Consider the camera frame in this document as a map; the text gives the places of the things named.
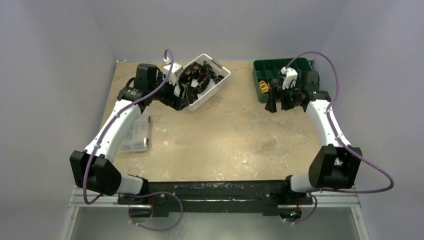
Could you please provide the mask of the maroon blue floral tie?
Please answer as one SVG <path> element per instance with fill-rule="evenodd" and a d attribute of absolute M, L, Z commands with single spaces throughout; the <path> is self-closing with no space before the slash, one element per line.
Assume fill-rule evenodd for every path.
<path fill-rule="evenodd" d="M 269 80 L 269 88 L 278 88 L 280 86 L 280 80 L 278 78 L 273 78 Z"/>

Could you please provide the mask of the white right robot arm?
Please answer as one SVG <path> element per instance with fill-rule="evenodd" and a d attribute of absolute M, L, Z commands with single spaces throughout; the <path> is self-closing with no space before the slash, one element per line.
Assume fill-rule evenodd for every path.
<path fill-rule="evenodd" d="M 269 80 L 268 101 L 265 110 L 275 113 L 277 103 L 287 111 L 297 106 L 311 119 L 321 144 L 320 150 L 309 166 L 307 173 L 288 177 L 289 185 L 281 189 L 280 196 L 288 204 L 300 198 L 301 193 L 315 189 L 350 189 L 355 182 L 361 150 L 351 147 L 349 141 L 333 117 L 331 98 L 320 90 L 320 77 L 316 71 L 298 74 L 291 67 L 280 70 L 282 79 Z"/>

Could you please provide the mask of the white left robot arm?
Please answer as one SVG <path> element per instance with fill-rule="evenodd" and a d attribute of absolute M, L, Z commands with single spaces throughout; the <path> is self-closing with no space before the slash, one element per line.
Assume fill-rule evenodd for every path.
<path fill-rule="evenodd" d="M 75 150 L 70 155 L 73 177 L 79 188 L 106 196 L 129 194 L 138 205 L 148 201 L 149 191 L 143 187 L 145 179 L 121 173 L 113 162 L 127 132 L 152 101 L 181 109 L 175 88 L 177 75 L 182 71 L 178 63 L 163 69 L 148 63 L 137 66 L 135 77 L 118 92 L 112 113 L 100 132 L 84 150 Z"/>

